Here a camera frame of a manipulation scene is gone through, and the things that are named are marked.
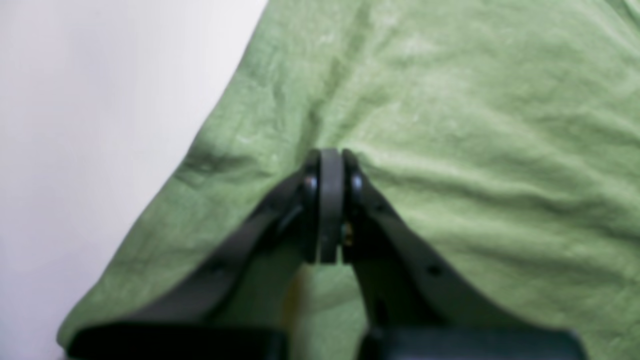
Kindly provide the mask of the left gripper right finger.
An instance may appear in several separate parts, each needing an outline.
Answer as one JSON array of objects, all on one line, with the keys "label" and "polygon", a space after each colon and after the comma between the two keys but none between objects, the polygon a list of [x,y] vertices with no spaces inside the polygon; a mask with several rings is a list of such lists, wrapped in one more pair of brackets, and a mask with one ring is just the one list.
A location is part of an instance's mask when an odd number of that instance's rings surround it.
[{"label": "left gripper right finger", "polygon": [[403,221],[350,150],[331,151],[333,251],[355,273],[368,326],[359,360],[585,360],[566,329],[496,305]]}]

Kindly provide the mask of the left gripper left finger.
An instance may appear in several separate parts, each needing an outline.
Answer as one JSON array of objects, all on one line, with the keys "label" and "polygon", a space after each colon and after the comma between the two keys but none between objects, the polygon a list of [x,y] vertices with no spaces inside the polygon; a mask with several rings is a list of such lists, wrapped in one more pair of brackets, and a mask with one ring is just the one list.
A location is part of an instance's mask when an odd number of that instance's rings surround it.
[{"label": "left gripper left finger", "polygon": [[178,285],[87,326],[73,360],[286,360],[283,302],[302,264],[333,262],[333,151],[314,149]]}]

